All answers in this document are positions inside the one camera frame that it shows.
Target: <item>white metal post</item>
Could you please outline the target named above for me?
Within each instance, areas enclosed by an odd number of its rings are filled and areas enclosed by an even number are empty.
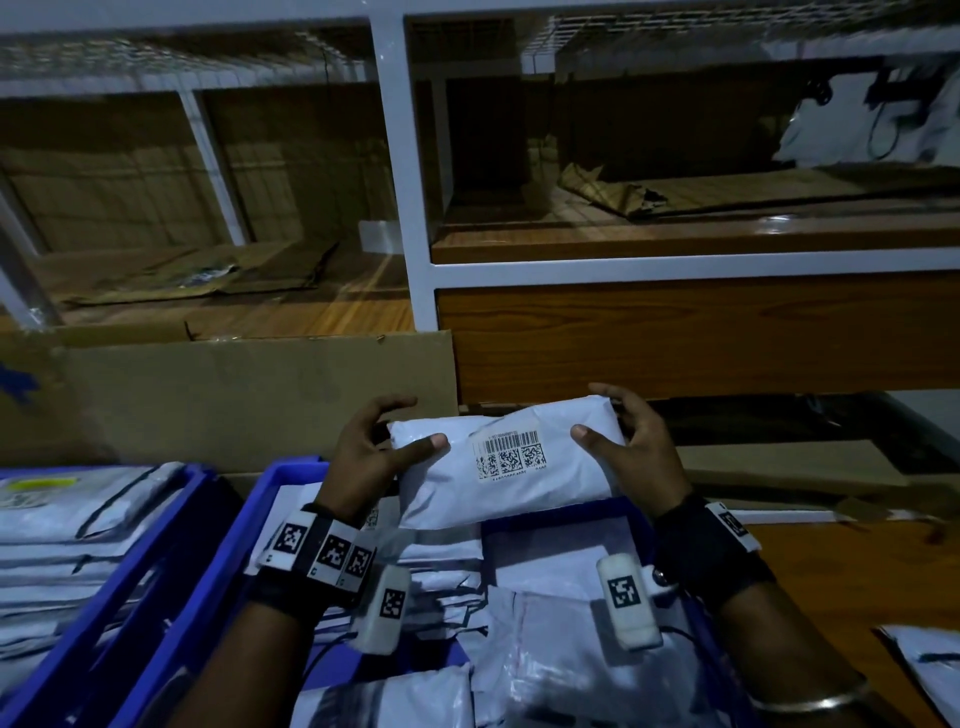
[[[200,91],[181,91],[180,102],[183,111],[190,122],[193,137],[197,140],[197,148],[204,159],[206,174],[213,185],[213,194],[217,196],[220,212],[227,223],[227,232],[233,245],[247,245],[252,241],[247,220],[244,218],[240,198],[233,188],[233,180],[229,175],[229,167],[217,143],[210,118],[204,106],[204,97]]]
[[[370,24],[414,324],[417,331],[436,331],[437,304],[430,277],[430,236],[403,16],[380,14],[371,17]]]
[[[41,329],[63,323],[7,232],[0,228],[0,303],[21,328]]]
[[[39,257],[50,252],[43,235],[34,225],[34,219],[20,202],[5,172],[0,170],[0,227],[24,255]]]
[[[453,150],[450,146],[450,116],[446,105],[446,78],[431,79],[430,85],[433,88],[433,125],[437,131],[440,191],[446,211],[453,198]]]

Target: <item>metal bangle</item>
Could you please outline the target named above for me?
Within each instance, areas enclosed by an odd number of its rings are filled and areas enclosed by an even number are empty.
[[[845,708],[857,700],[866,697],[870,690],[870,683],[864,680],[849,692],[844,692],[832,697],[825,697],[820,700],[806,700],[802,703],[761,703],[759,700],[751,697],[750,702],[754,708],[761,713],[773,713],[780,716],[801,716],[807,713],[824,713],[826,711]]]

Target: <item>black wire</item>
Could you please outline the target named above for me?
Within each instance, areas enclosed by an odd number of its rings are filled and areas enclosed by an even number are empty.
[[[876,110],[876,116],[874,117],[874,124],[870,128],[870,136],[867,137],[867,156],[873,161],[884,161],[890,155],[894,153],[894,150],[897,149],[897,145],[900,144],[900,124],[894,122],[894,126],[897,129],[897,134],[894,136],[894,143],[890,145],[890,149],[884,152],[882,155],[874,154],[874,134],[876,133],[876,127],[880,123],[880,116],[883,115],[883,110],[887,108],[886,102],[880,104],[880,108]]]
[[[317,653],[317,656],[310,661],[310,664],[306,667],[306,672],[303,674],[303,682],[300,683],[300,691],[303,692],[303,686],[306,685],[307,678],[310,677],[310,673],[316,668],[317,664],[324,658],[327,652],[336,647],[338,644],[343,644],[347,640],[352,640],[357,636],[356,632],[347,632],[344,635],[341,635],[332,643],[324,645],[324,648]]]
[[[709,653],[707,648],[704,647],[703,643],[701,643],[700,640],[698,640],[696,637],[691,635],[689,632],[685,632],[683,629],[680,629],[679,627],[671,627],[669,625],[664,625],[660,627],[660,631],[667,632],[671,635],[680,635],[681,637],[689,640],[690,643],[693,645],[693,649],[697,652],[698,655],[700,655],[700,659],[704,662],[704,664],[710,670],[713,671],[713,676],[716,677],[721,684],[724,682],[727,682],[725,680],[723,669],[720,668],[720,665],[713,659],[713,655]],[[736,709],[735,709],[735,706],[733,705],[732,695],[729,696],[729,698],[730,698],[730,701],[727,705],[727,715],[730,717],[731,728],[736,728]]]

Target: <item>wooden table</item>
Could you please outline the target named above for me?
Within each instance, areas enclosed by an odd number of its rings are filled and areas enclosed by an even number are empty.
[[[960,630],[960,539],[927,542],[922,523],[757,525],[781,585],[917,728],[944,723],[870,630],[910,624]]]

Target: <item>white sensor device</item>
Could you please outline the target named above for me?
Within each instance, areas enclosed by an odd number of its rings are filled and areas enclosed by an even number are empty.
[[[605,556],[597,562],[597,574],[620,646],[624,649],[661,646],[663,635],[636,557],[629,553]]]
[[[400,642],[400,626],[410,600],[410,570],[373,564],[367,590],[353,618],[356,639],[349,645],[366,655],[391,655]]]

